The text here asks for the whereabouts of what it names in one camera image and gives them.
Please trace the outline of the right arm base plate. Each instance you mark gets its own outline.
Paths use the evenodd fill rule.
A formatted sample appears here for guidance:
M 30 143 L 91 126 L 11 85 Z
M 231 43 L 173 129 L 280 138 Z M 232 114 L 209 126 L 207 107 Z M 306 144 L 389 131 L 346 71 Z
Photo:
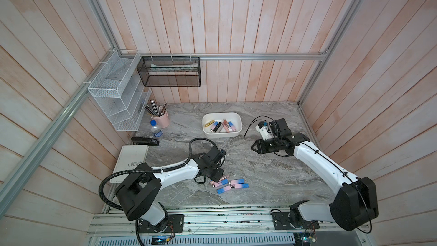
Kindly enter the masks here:
M 283 212 L 278 209 L 270 211 L 275 230 L 318 230 L 318 221 L 306 221 L 297 212 Z

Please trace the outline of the pink clear lip gloss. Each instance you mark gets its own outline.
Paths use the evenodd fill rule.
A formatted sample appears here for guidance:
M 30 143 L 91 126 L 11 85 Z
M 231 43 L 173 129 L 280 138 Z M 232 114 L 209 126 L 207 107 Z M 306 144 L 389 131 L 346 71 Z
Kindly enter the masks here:
M 222 124 L 223 124 L 223 128 L 227 133 L 232 131 L 231 127 L 229 126 L 229 123 L 226 120 L 223 120 Z

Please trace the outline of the pink blue lipstick bottom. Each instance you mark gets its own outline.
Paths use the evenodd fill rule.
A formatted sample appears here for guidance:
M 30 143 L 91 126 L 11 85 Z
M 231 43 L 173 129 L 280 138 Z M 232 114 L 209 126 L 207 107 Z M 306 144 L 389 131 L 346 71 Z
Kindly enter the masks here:
M 227 185 L 227 186 L 225 186 L 223 188 L 218 189 L 217 193 L 218 194 L 223 194 L 225 192 L 231 191 L 232 189 L 233 189 L 233 185 L 229 184 L 229 185 Z

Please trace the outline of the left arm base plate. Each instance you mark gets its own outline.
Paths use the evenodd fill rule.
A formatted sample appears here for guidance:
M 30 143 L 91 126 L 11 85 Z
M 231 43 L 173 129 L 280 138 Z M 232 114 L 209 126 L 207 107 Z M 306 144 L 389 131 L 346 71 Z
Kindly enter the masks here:
M 166 216 L 160 223 L 157 225 L 152 225 L 146 220 L 139 220 L 136 223 L 135 230 L 140 233 L 180 233 L 183 232 L 184 226 L 184 215 L 183 214 L 171 214 Z

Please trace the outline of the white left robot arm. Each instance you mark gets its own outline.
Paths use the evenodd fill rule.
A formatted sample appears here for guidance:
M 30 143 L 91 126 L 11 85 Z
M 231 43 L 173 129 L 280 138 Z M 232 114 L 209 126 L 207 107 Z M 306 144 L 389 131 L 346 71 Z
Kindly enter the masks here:
M 129 221 L 145 220 L 158 226 L 168 219 L 168 212 L 156 201 L 158 193 L 173 184 L 199 177 L 218 182 L 226 151 L 211 147 L 207 153 L 194 155 L 188 162 L 167 167 L 150 167 L 144 163 L 135 168 L 116 188 L 116 198 Z

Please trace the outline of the white plastic storage box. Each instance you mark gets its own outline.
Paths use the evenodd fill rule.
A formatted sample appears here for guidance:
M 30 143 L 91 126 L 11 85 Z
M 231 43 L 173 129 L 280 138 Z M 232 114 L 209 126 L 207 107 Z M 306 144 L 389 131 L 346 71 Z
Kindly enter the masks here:
M 221 123 L 223 122 L 223 120 L 226 120 L 227 122 L 232 122 L 232 124 L 236 127 L 237 131 L 236 132 L 231 131 L 227 133 L 223 128 L 223 124 L 222 124 L 221 130 L 218 133 L 213 133 L 211 132 L 211 127 L 213 126 L 213 124 L 209 127 L 204 127 L 204 125 L 211 120 L 215 120 Z M 236 137 L 241 133 L 243 129 L 241 117 L 236 112 L 220 112 L 220 113 L 206 114 L 203 116 L 202 124 L 203 124 L 203 132 L 209 138 Z

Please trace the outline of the pink blue lipstick top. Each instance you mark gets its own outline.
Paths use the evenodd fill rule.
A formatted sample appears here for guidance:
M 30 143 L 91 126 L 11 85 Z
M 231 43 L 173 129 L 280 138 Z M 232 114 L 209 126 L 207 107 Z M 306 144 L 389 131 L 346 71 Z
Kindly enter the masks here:
M 215 123 L 211 127 L 211 132 L 216 133 L 219 126 L 220 126 L 220 122 L 215 121 Z

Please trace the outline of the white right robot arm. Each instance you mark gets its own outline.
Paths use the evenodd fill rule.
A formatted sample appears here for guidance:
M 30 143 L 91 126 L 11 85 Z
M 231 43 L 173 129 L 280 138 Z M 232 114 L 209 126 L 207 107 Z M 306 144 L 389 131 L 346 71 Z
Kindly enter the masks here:
M 335 195 L 331 203 L 302 200 L 290 207 L 289 224 L 294 229 L 318 222 L 336 223 L 353 231 L 379 216 L 376 184 L 368 177 L 360 178 L 325 155 L 303 133 L 292 133 L 285 119 L 267 121 L 260 116 L 252 122 L 261 135 L 252 146 L 258 154 L 284 151 L 284 157 L 295 157 L 315 172 Z

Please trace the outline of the pink blue lipstick tube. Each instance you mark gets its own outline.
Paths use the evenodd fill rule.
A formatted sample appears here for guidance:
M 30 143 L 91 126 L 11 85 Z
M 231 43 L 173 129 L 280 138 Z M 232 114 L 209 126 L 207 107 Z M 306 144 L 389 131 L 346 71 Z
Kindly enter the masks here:
M 232 124 L 232 122 L 229 122 L 228 124 L 229 124 L 229 127 L 231 128 L 231 130 L 232 130 L 233 132 L 236 132 L 236 131 L 237 131 L 236 127 Z

